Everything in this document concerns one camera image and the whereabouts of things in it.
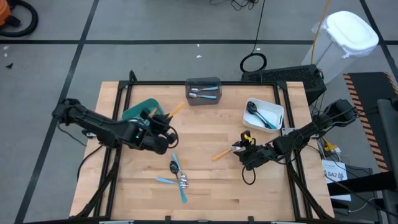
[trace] silver spoon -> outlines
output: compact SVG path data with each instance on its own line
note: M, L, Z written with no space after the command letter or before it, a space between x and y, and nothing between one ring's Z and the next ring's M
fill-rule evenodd
M203 89L192 88L191 92L198 93L199 91L210 91L210 90L218 90L218 86L208 87L208 88L203 88Z
M196 93L189 93L189 97L190 98L200 97L200 98L206 98L206 99L211 99L211 100L217 99L217 96L197 95Z

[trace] gray floor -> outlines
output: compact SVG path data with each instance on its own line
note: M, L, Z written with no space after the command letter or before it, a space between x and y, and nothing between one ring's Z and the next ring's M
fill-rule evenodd
M94 0L29 2L39 13L39 26L21 40L79 40ZM267 0L259 39L312 40L311 28L321 18L325 3L326 0ZM366 3L384 40L398 40L398 27L394 23L398 2L367 0ZM254 39L260 11L260 5L251 11L236 12L227 2L211 6L207 0L99 0L86 39ZM368 21L359 0L333 0L329 14L336 11L351 11ZM29 19L23 9L16 9L15 14ZM74 44L0 44L1 223L13 223L16 218L77 44L77 41ZM257 47L267 56L267 68L271 69L300 65L310 46ZM398 46L389 45L388 49L398 62ZM84 45L67 96L79 98L93 109L101 82L125 80L130 69L139 80L211 76L239 80L240 60L251 50L251 44ZM5 68L10 63L14 63L11 70ZM247 68L256 68L257 63L250 61ZM392 74L380 46L345 72ZM338 98L350 100L342 76L327 87L323 106ZM81 137L79 128L68 130ZM330 131L327 138L339 145L345 162L378 172L360 122ZM68 136L55 132L25 222L68 217L83 150Z

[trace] white label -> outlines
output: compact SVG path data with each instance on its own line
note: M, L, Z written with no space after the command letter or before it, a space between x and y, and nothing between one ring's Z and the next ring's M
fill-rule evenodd
M322 159L322 166L323 172L327 177L330 179L339 182L342 180L347 180L347 171L346 164L342 162L333 162ZM326 178L326 183L332 183L330 179ZM337 195L337 196L330 196L330 198L337 199L337 200L344 200L344 201L351 201L351 195Z

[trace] orange striped tape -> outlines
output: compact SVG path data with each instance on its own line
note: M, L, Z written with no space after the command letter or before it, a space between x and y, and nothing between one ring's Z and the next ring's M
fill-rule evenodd
M372 127L369 124L368 118L363 113L364 109L362 107L362 103L361 103L361 100L359 99L358 93L355 90L355 86L353 85L353 81L348 74L344 74L343 77L347 84L349 94L351 95L351 98L353 99L354 106L358 110L359 120L361 121L362 127L365 130L366 138L368 139L368 143L371 146L374 158L377 162L377 166L379 167L380 172L388 172L387 164L385 163L384 157L381 154L381 151L379 149L379 144L376 142L376 137L373 134Z

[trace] trash bin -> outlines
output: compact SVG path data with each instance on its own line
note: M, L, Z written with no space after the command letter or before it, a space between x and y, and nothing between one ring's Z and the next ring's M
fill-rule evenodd
M313 63L323 71L326 83L354 62L358 57L369 55L379 42L376 32L352 12L341 11L328 16L321 26ZM311 64L311 46L302 65Z

